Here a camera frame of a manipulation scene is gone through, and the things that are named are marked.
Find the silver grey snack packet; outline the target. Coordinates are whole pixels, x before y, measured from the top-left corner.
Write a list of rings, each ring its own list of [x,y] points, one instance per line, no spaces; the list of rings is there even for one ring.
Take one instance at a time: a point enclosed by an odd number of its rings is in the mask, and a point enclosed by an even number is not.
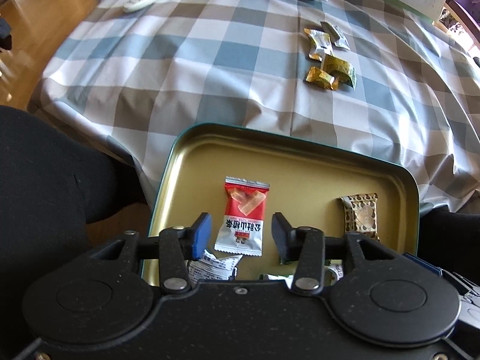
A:
[[[205,250],[199,260],[187,260],[185,266],[192,284],[199,281],[233,281],[238,274],[237,265],[241,259],[241,254],[217,258]]]

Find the green white triangle packet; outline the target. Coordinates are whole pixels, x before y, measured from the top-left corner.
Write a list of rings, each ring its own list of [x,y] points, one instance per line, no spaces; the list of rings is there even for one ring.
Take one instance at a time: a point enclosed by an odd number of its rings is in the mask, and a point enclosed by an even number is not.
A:
[[[343,278],[343,267],[341,260],[329,260],[324,266],[325,280],[324,286],[331,286],[336,284],[341,278]],[[285,281],[290,288],[293,282],[294,275],[273,275],[273,274],[261,274],[259,279],[261,281]]]

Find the brown heart pattern packet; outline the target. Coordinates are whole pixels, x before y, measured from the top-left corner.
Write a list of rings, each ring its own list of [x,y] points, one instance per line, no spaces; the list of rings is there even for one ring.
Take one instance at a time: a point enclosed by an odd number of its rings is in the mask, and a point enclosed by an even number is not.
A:
[[[377,193],[358,193],[340,197],[344,210],[346,233],[360,233],[379,241]]]

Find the red white snack packet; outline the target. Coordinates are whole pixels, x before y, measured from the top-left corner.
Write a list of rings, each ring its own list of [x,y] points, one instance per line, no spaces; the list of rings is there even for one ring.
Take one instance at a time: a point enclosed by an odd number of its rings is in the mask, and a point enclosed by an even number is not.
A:
[[[224,190],[227,205],[214,249],[228,254],[261,257],[270,184],[227,176]]]

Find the gold candy wrapper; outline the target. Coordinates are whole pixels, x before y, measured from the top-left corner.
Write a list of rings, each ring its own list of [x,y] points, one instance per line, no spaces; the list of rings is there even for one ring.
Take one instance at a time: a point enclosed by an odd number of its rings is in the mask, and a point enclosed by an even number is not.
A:
[[[305,81],[307,83],[319,86],[322,89],[338,89],[338,79],[319,67],[310,67],[305,77]]]

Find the silver yellow snack packet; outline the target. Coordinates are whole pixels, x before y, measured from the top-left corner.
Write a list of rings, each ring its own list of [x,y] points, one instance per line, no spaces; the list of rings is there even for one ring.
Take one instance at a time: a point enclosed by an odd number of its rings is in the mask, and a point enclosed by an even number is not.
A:
[[[308,53],[310,59],[321,62],[326,55],[333,54],[333,47],[328,33],[312,28],[305,28],[304,33],[311,44]]]

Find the white sesame crisp packet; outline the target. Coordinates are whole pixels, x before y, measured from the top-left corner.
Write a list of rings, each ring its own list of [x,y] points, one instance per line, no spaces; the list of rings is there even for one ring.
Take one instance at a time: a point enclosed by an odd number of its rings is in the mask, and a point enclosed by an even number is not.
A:
[[[342,50],[350,50],[349,42],[346,36],[343,34],[343,31],[338,27],[336,24],[331,24],[326,21],[320,22],[321,27],[330,35],[330,39],[332,43],[338,48]]]

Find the green candy wrapper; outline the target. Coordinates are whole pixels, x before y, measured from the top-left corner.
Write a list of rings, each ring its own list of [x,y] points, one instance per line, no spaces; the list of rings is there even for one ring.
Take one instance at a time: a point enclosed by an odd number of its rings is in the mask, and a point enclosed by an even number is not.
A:
[[[281,266],[290,265],[299,261],[299,255],[297,253],[286,253],[279,256],[279,264]]]

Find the gold metal tin tray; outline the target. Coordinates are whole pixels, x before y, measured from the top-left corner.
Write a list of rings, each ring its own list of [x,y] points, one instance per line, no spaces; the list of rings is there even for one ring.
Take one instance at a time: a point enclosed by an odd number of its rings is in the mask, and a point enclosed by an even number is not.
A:
[[[217,233],[227,206],[226,177],[269,184],[267,217],[344,233],[341,197],[375,193],[378,235],[399,253],[417,250],[419,196],[402,166],[288,136],[221,124],[199,124],[174,142],[154,204],[149,233],[211,216]]]

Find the black trouser leg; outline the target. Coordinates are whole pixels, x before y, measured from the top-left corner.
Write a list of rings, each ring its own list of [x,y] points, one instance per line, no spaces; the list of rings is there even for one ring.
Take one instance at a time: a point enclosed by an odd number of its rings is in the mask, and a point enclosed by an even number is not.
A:
[[[88,246],[86,224],[145,202],[134,167],[1,107],[1,305]]]

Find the checkered blue grey tablecloth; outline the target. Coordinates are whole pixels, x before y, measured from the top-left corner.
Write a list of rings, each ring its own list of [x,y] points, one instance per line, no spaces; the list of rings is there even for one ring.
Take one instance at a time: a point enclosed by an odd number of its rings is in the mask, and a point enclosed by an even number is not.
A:
[[[175,138],[202,123],[337,146],[407,168],[421,208],[479,212],[479,67],[381,0],[98,0],[41,74],[28,110],[135,163],[153,200]],[[305,81],[304,29],[336,24],[356,87]]]

